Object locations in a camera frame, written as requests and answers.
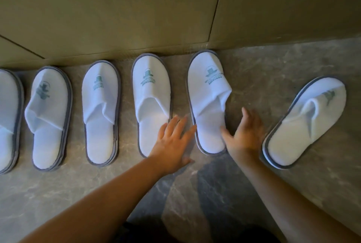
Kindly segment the person's right hand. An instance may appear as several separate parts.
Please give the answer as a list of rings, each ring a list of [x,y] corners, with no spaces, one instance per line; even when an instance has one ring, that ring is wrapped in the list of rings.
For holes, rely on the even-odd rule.
[[[253,167],[260,163],[259,152],[264,139],[264,125],[255,110],[242,107],[242,119],[235,131],[233,147],[227,147],[228,153],[241,168]]]

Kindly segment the row of white slippers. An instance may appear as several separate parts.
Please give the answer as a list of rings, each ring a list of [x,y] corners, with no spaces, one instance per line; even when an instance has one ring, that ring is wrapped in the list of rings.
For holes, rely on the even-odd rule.
[[[163,61],[145,53],[133,63],[133,97],[138,125],[138,148],[148,157],[160,126],[172,118],[172,87]],[[225,125],[225,104],[232,92],[217,54],[197,52],[191,59],[186,82],[198,148],[208,155],[226,150],[219,127]],[[14,167],[19,156],[24,88],[12,71],[0,68],[0,175]],[[275,168],[290,168],[305,150],[341,117],[347,99],[344,83],[321,76],[305,85],[286,115],[263,142],[266,160]],[[94,62],[82,83],[83,123],[88,161],[110,164],[119,148],[121,79],[115,65]],[[73,104],[68,76],[53,66],[41,68],[32,83],[25,120],[34,135],[33,164],[48,172],[65,154]]]

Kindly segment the person's dark trousers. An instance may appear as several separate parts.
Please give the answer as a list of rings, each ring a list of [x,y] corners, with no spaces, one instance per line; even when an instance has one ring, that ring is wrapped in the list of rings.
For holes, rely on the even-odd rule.
[[[144,225],[125,222],[110,243],[186,243],[172,236],[164,225],[145,227]],[[214,243],[281,243],[269,230],[249,225],[234,238],[222,237]]]

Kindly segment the person's right forearm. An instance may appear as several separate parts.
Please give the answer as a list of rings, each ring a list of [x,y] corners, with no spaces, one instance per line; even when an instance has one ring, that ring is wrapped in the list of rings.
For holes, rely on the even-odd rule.
[[[319,209],[260,160],[235,157],[234,161],[288,243],[361,243],[361,236]]]

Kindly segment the person's left hand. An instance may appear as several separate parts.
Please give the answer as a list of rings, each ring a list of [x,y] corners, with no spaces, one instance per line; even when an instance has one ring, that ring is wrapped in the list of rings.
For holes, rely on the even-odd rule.
[[[183,157],[189,157],[185,155],[186,148],[191,140],[193,140],[197,126],[192,125],[186,130],[186,124],[181,138],[175,139],[174,128],[181,118],[182,117],[176,115],[168,122],[163,139],[158,139],[157,135],[156,143],[148,156],[155,164],[156,171],[158,171],[162,177],[177,172],[181,169],[181,159]]]

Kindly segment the person's left forearm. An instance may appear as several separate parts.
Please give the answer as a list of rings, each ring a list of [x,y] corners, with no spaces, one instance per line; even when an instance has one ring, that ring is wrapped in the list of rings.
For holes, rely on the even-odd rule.
[[[19,243],[108,242],[165,174],[159,158],[143,159],[48,220]]]

